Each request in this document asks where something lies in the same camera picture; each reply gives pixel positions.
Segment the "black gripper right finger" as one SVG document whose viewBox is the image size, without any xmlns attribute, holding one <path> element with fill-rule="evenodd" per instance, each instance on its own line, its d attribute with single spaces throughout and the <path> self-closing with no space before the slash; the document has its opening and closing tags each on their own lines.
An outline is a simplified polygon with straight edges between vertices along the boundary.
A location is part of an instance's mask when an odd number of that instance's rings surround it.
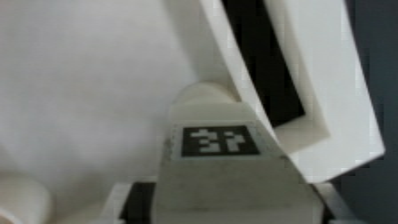
<svg viewBox="0 0 398 224">
<path fill-rule="evenodd" d="M 314 189 L 329 211 L 325 224 L 362 224 L 362 220 L 352 212 L 334 185 L 330 183 L 318 183 L 314 184 Z"/>
</svg>

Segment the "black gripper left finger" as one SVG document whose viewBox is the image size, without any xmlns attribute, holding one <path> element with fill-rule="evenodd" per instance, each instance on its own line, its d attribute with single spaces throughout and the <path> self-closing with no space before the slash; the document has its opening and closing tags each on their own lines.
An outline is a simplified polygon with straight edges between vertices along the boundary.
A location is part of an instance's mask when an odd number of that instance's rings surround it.
<svg viewBox="0 0 398 224">
<path fill-rule="evenodd" d="M 117 183 L 99 213 L 101 224 L 151 224 L 154 182 Z"/>
</svg>

